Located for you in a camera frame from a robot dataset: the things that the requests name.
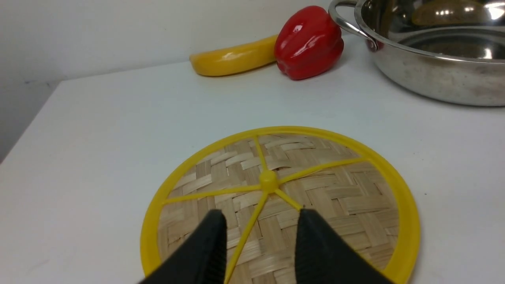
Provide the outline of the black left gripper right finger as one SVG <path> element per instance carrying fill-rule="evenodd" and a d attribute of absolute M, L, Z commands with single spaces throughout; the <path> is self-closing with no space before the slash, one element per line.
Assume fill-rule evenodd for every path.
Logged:
<path fill-rule="evenodd" d="M 301 209 L 295 247 L 298 284 L 391 284 L 314 209 Z"/>

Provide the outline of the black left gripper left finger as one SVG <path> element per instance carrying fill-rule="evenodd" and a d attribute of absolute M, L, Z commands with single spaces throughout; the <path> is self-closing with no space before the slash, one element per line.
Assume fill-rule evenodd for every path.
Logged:
<path fill-rule="evenodd" d="M 211 209 L 196 230 L 141 284 L 223 284 L 227 262 L 227 223 Z"/>

